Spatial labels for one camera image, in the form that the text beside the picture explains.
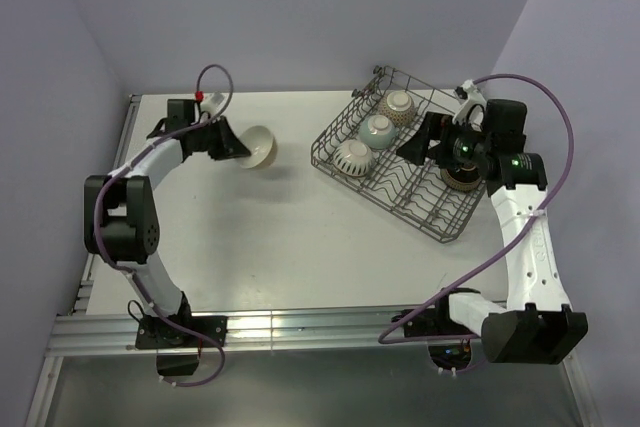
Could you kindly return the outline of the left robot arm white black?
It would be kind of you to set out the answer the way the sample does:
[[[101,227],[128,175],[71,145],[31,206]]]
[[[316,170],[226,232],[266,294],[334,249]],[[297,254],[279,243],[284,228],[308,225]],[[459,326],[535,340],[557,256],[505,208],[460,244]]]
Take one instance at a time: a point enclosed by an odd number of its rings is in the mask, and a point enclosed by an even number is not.
[[[192,99],[168,100],[165,116],[139,153],[84,183],[85,247],[125,276],[141,303],[140,328],[160,344],[183,346],[197,334],[186,295],[158,254],[154,191],[195,153],[214,161],[249,157],[224,115],[229,102],[220,93],[202,92]]]

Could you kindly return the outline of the brown beige bowl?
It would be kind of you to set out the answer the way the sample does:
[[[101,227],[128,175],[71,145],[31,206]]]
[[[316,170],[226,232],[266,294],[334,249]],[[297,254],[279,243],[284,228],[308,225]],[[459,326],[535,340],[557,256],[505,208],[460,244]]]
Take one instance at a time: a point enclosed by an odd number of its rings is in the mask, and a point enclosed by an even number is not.
[[[459,169],[440,169],[442,181],[451,189],[459,192],[470,192],[477,189],[482,178],[476,167],[461,167]]]

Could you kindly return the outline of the plain white bowl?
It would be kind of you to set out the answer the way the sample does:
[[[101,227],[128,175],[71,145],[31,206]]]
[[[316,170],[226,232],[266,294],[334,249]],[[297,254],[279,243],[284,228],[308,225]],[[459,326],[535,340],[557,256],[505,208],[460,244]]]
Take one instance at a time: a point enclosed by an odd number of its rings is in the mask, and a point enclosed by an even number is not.
[[[266,169],[276,159],[278,144],[274,134],[265,126],[252,126],[244,131],[239,140],[249,150],[248,157],[242,157],[236,162],[243,169]]]

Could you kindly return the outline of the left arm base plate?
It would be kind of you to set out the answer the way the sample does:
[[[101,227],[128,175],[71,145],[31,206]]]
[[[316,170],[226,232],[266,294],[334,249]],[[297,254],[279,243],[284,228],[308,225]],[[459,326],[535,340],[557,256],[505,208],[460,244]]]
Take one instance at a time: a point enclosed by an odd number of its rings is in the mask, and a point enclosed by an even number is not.
[[[195,316],[186,321],[186,327],[223,346],[227,320],[225,316]],[[152,316],[144,316],[140,321],[135,340],[137,350],[196,348],[200,345],[201,340],[198,337],[176,330],[158,317]]]

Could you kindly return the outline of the light green bowl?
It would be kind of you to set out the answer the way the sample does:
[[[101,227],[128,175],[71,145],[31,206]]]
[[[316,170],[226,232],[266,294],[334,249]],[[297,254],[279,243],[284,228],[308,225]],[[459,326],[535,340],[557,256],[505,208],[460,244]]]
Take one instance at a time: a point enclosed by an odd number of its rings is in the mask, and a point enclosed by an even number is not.
[[[386,116],[375,114],[362,121],[359,139],[373,150],[388,149],[397,135],[393,122]]]

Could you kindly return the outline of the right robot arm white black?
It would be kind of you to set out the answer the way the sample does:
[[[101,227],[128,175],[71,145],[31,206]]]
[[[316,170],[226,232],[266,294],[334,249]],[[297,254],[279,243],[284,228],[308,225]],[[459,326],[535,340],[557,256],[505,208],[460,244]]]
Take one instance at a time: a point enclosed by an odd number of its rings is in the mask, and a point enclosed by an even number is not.
[[[475,290],[456,287],[411,318],[406,338],[480,338],[492,363],[555,365],[588,332],[574,311],[555,262],[546,213],[547,176],[542,158],[525,152],[527,107],[491,100],[480,126],[430,112],[397,153],[412,163],[432,160],[446,170],[475,171],[486,184],[506,248],[508,293],[500,306]]]

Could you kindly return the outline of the red patterned bowl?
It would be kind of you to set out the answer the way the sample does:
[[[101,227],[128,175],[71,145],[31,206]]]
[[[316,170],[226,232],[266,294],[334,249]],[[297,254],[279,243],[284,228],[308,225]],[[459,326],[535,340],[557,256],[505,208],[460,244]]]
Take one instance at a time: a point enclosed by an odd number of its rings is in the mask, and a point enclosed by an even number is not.
[[[378,103],[377,112],[397,128],[409,126],[416,116],[413,98],[405,91],[388,92]]]

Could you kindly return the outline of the white bowl striped outside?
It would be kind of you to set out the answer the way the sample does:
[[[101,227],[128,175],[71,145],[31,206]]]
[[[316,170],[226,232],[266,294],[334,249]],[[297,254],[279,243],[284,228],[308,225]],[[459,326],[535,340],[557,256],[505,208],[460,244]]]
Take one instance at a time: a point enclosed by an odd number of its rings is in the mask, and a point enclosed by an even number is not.
[[[374,156],[371,149],[363,142],[349,139],[342,142],[335,150],[332,158],[333,166],[349,177],[363,177],[371,169]]]

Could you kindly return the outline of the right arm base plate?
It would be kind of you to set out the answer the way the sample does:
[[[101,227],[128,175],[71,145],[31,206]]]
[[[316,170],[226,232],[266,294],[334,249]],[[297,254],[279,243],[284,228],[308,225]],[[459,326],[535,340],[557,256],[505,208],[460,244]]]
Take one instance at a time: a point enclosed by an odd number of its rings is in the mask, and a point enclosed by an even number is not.
[[[416,317],[406,321],[401,330],[404,339],[429,338],[439,339],[450,336],[444,313],[436,307],[428,308]]]

